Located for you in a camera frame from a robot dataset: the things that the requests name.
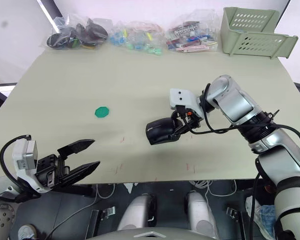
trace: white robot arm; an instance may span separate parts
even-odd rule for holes
[[[14,143],[12,161],[16,174],[11,174],[4,161],[7,147]],[[81,165],[70,171],[65,166],[67,157],[88,148],[93,139],[82,139],[64,146],[38,160],[36,141],[30,135],[16,137],[7,142],[0,151],[0,165],[6,176],[0,177],[0,240],[6,240],[14,223],[20,203],[39,198],[51,190],[70,186],[91,174],[99,161]]]
[[[208,84],[199,97],[188,90],[171,89],[170,106],[175,110],[171,117],[147,124],[145,132],[150,144],[174,142],[187,132],[222,134],[238,129],[252,151],[258,154],[255,160],[258,172],[277,188],[274,201],[277,239],[300,240],[300,148],[282,129],[292,128],[275,124],[275,114],[262,111],[228,75]],[[231,123],[230,128],[211,128],[207,113],[214,109],[222,111]],[[210,130],[193,131],[202,120]]]

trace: wire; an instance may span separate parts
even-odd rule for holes
[[[191,126],[187,123],[186,119],[183,118],[183,122],[184,124],[188,127],[189,131],[193,134],[196,135],[201,135],[201,134],[210,134],[210,133],[214,133],[214,131],[210,130],[210,131],[193,131],[191,129]],[[287,126],[287,125],[282,125],[282,124],[275,124],[275,123],[251,123],[251,124],[242,124],[242,125],[238,125],[238,126],[232,126],[232,127],[228,127],[228,128],[220,128],[220,129],[215,129],[215,131],[229,131],[229,130],[234,130],[234,129],[239,129],[239,128],[251,128],[251,127],[268,127],[268,128],[282,128],[282,129],[288,129],[292,132],[294,132],[300,139],[300,132],[298,130],[296,130],[295,128],[291,127],[291,126]]]
[[[12,174],[9,172],[6,164],[5,164],[5,160],[4,160],[4,155],[5,155],[5,151],[7,150],[7,148],[14,143],[15,141],[19,140],[19,139],[27,139],[27,140],[31,140],[31,136],[30,135],[21,135],[21,136],[17,136],[13,139],[11,139],[10,141],[8,141],[1,149],[0,151],[0,166],[4,172],[4,174],[8,177],[8,179],[10,179],[11,182],[13,182],[15,185],[17,185],[20,189],[22,189],[23,191],[36,195],[36,197],[32,197],[33,199],[39,198],[41,196],[40,193],[38,193],[37,191],[31,189],[30,187],[24,186],[23,184],[21,184],[17,179],[14,178],[14,176],[12,176]],[[6,198],[6,197],[2,197],[0,196],[0,201],[5,201],[8,203],[15,203],[17,200],[17,197],[15,198]]]
[[[275,123],[251,123],[251,124],[242,124],[238,126],[231,126],[228,128],[220,128],[220,129],[213,129],[211,125],[209,124],[208,117],[207,117],[207,111],[206,111],[206,101],[207,101],[207,94],[210,87],[210,83],[208,83],[205,87],[205,90],[203,92],[203,103],[202,103],[202,111],[204,115],[204,120],[207,125],[207,127],[210,129],[209,131],[193,131],[189,123],[187,122],[186,118],[183,116],[181,119],[183,120],[184,124],[187,126],[188,130],[195,135],[201,135],[201,134],[210,134],[210,133],[216,133],[216,134],[225,134],[229,130],[238,129],[238,128],[251,128],[251,127],[269,127],[269,128],[282,128],[282,129],[288,129],[292,132],[294,132],[300,139],[300,132],[296,130],[295,128],[287,125],[282,124],[275,124]]]
[[[202,104],[202,110],[203,110],[203,116],[204,116],[204,120],[206,125],[208,126],[208,128],[216,134],[225,134],[226,132],[228,132],[227,130],[218,130],[218,129],[213,129],[211,127],[211,125],[208,122],[208,117],[207,117],[207,111],[206,111],[206,101],[207,101],[207,93],[210,87],[210,83],[208,83],[205,87],[205,90],[203,92],[203,104]]]
[[[113,184],[113,190],[112,190],[112,192],[110,193],[110,195],[109,196],[101,196],[100,195],[100,192],[99,192],[99,190],[98,190],[98,184],[96,185],[96,194],[99,196],[99,198],[101,198],[101,199],[108,199],[108,198],[110,198],[113,194],[114,194],[114,192],[115,192],[115,189],[116,189],[116,184],[114,183]]]
[[[64,224],[66,221],[68,221],[68,220],[69,220],[70,218],[72,218],[74,215],[80,213],[81,211],[83,211],[83,210],[85,210],[85,209],[87,209],[87,208],[92,207],[93,205],[97,204],[99,201],[102,200],[102,199],[97,200],[97,198],[98,198],[98,185],[96,185],[96,187],[97,187],[97,189],[96,189],[96,193],[95,193],[95,197],[94,197],[93,202],[92,202],[91,204],[89,204],[89,205],[87,205],[87,206],[85,206],[85,207],[79,209],[78,211],[72,213],[72,214],[71,214],[70,216],[68,216],[65,220],[63,220],[62,222],[60,222],[57,226],[55,226],[55,227],[51,230],[51,232],[45,237],[44,240],[48,240],[49,237],[53,234],[53,232],[54,232],[57,228],[59,228],[62,224]]]
[[[4,201],[4,202],[8,202],[8,203],[15,203],[16,202],[16,199],[12,199],[12,198],[6,198],[6,197],[3,197],[3,196],[0,196],[0,201]]]
[[[214,194],[211,192],[211,189],[210,189],[210,185],[208,185],[208,191],[209,193],[212,195],[212,196],[215,196],[215,197],[229,197],[229,196],[232,196],[233,194],[235,194],[237,192],[237,182],[236,180],[233,180],[234,181],[234,191],[232,193],[229,193],[229,194],[225,194],[225,195],[219,195],[219,194]]]
[[[205,189],[208,187],[208,185],[210,186],[213,183],[213,180],[198,180],[198,181],[190,180],[189,183],[191,183],[197,189]]]
[[[249,221],[249,240],[254,239],[254,218],[255,218],[257,184],[258,184],[259,177],[260,177],[260,173],[256,175],[253,183],[252,207],[251,207],[251,215]]]
[[[207,205],[209,205],[208,193],[210,193],[212,196],[215,196],[215,197],[229,197],[229,196],[232,196],[233,194],[235,194],[237,192],[237,182],[236,182],[236,180],[233,180],[233,181],[234,181],[234,191],[232,193],[225,194],[225,195],[214,194],[213,192],[211,192],[210,186],[214,182],[213,180],[198,180],[198,181],[190,180],[189,183],[191,183],[193,186],[195,186],[198,189],[206,188],[204,197],[205,197]]]

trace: green plastic chip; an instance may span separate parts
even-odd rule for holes
[[[94,115],[96,115],[98,118],[104,118],[109,114],[109,108],[106,106],[101,106],[97,110],[95,110]]]

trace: clear plastic bag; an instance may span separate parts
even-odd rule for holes
[[[133,21],[123,24],[119,22],[110,31],[109,39],[115,46],[161,55],[165,34],[163,29],[154,23]]]
[[[56,17],[54,20],[58,32],[53,32],[46,40],[52,49],[74,49],[79,46],[95,49],[108,38],[106,29],[112,28],[112,21],[102,18],[79,17],[69,14],[66,19]]]
[[[182,15],[165,34],[167,48],[181,53],[216,51],[219,25],[213,9],[197,9]]]

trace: plastic storage basket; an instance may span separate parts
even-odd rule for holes
[[[243,54],[288,58],[298,37],[275,34],[276,10],[225,7],[221,25],[222,50]]]

